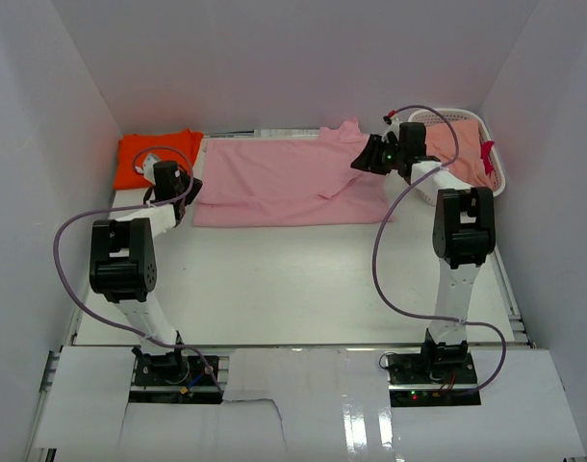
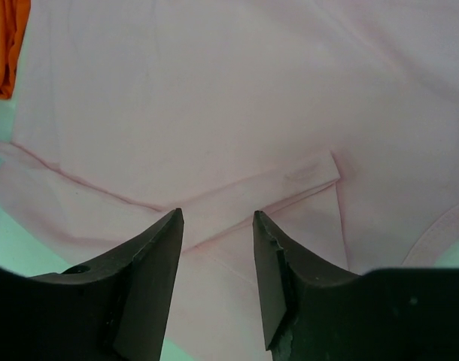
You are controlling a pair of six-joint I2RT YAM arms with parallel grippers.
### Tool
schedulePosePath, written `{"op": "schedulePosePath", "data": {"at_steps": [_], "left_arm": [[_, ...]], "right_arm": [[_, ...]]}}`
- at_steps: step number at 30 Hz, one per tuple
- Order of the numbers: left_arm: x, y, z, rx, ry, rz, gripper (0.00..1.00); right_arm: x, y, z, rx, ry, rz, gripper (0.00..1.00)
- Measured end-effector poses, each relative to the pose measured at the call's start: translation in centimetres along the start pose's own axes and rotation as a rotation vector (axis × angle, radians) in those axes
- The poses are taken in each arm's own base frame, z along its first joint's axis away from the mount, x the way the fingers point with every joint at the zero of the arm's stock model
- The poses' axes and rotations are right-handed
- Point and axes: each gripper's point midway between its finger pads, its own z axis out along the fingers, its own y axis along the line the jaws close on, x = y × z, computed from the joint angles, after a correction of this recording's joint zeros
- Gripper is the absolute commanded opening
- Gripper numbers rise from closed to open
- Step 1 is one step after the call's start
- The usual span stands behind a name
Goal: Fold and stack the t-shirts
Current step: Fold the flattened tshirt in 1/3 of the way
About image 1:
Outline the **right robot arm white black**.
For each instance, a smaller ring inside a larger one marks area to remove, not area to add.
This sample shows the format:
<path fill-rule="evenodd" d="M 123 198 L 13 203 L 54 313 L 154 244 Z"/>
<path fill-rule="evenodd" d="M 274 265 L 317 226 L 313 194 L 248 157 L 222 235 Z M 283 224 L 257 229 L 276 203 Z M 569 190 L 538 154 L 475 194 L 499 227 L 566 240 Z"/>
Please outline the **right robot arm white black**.
<path fill-rule="evenodd" d="M 459 180 L 427 153 L 426 128 L 418 122 L 372 135 L 354 169 L 378 175 L 393 171 L 410 190 L 435 198 L 432 247 L 439 260 L 439 288 L 418 353 L 390 354 L 381 366 L 394 384 L 429 381 L 448 387 L 462 378 L 475 382 L 467 340 L 472 288 L 496 245 L 494 194 Z"/>

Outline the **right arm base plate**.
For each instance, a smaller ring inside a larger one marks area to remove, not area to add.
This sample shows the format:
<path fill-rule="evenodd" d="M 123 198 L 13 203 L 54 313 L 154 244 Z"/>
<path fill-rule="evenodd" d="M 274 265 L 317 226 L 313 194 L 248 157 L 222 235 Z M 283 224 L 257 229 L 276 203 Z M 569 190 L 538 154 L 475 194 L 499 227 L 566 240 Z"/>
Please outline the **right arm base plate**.
<path fill-rule="evenodd" d="M 386 352 L 379 357 L 378 366 L 388 375 L 393 409 L 481 404 L 470 354 L 462 365 L 440 366 L 431 371 L 420 353 Z"/>

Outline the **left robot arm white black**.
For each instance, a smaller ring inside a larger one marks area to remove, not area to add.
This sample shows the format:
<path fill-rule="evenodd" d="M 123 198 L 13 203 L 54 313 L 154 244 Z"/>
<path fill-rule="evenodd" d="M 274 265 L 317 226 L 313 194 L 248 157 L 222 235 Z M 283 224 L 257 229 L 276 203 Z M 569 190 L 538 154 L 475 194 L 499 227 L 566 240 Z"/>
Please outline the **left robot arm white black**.
<path fill-rule="evenodd" d="M 182 337 L 154 293 L 158 270 L 154 240 L 181 224 L 186 208 L 201 190 L 178 163 L 150 154 L 141 172 L 151 183 L 145 208 L 119 219 L 101 219 L 91 228 L 89 283 L 127 320 L 140 340 L 133 349 L 147 373 L 168 384 L 190 374 Z"/>

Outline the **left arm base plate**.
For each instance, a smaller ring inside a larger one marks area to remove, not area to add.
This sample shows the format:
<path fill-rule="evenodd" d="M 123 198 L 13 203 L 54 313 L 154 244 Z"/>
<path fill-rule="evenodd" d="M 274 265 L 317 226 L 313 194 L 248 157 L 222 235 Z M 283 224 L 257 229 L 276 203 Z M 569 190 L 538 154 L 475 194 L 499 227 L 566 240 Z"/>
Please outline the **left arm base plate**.
<path fill-rule="evenodd" d="M 131 380 L 129 402 L 145 404 L 222 403 L 215 385 L 225 384 L 228 367 L 215 355 L 205 364 L 198 356 L 167 353 L 161 356 L 138 355 Z"/>

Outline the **pink t shirt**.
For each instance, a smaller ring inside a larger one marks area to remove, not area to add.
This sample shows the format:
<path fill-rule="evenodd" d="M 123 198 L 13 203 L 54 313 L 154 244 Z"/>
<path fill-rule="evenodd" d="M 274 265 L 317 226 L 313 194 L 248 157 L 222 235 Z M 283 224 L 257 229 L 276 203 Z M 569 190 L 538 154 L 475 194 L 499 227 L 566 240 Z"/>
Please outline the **pink t shirt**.
<path fill-rule="evenodd" d="M 356 118 L 314 139 L 208 141 L 196 227 L 367 224 L 388 209 L 385 179 L 351 168 L 369 135 Z"/>

